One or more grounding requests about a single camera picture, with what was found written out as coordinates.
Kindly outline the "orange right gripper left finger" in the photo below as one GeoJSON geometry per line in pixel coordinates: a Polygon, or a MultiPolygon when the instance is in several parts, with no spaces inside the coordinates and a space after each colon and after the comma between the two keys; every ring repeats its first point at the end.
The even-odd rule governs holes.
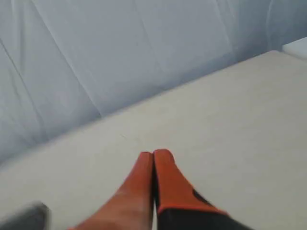
{"type": "Polygon", "coordinates": [[[153,154],[140,153],[113,196],[73,230],[150,230],[153,220],[153,154]]]}

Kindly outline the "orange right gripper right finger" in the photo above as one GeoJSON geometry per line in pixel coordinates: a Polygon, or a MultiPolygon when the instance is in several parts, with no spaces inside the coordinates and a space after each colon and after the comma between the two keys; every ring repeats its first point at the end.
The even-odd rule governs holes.
{"type": "Polygon", "coordinates": [[[241,230],[242,225],[205,200],[183,176],[172,153],[153,153],[159,230],[241,230]]]}

